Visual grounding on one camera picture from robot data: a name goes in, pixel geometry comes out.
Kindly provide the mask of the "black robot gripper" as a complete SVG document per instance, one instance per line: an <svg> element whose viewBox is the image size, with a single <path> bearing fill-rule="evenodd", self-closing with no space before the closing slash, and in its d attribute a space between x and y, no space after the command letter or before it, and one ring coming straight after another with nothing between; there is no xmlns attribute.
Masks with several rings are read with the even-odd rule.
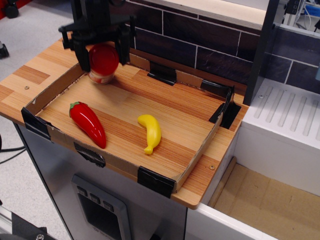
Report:
<svg viewBox="0 0 320 240"><path fill-rule="evenodd" d="M65 49L74 50L81 69L90 72L87 45L114 42L122 65L130 61L130 43L136 35L134 15L111 13L110 7L121 8L124 0L81 0L82 20L80 27L74 22L61 26L62 44Z"/></svg>

